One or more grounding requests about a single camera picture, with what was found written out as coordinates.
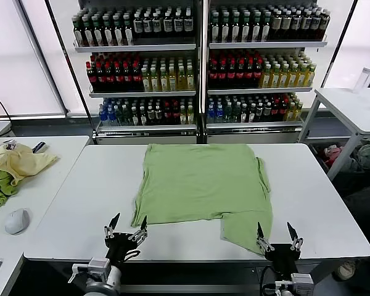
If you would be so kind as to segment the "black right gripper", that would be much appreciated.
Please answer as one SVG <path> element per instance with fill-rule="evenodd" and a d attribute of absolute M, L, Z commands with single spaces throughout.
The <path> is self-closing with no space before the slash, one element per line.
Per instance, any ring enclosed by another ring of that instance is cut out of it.
<path fill-rule="evenodd" d="M 276 274 L 293 274 L 297 273 L 296 261 L 300 258 L 300 249 L 303 244 L 303 238 L 299 237 L 295 228 L 287 222 L 291 244 L 270 244 L 265 238 L 261 224 L 257 223 L 257 245 L 265 258 L 273 264 Z"/>

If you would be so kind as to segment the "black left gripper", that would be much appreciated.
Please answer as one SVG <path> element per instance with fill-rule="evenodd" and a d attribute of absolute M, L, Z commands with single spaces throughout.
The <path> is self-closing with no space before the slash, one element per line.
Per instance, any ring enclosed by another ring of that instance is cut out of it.
<path fill-rule="evenodd" d="M 111 264 L 124 263 L 130 258 L 137 257 L 141 251 L 138 247 L 147 237 L 147 216 L 144 217 L 141 227 L 134 234 L 114 232 L 120 213 L 117 213 L 108 226 L 104 226 L 105 245 L 108 248 L 106 258 Z"/>

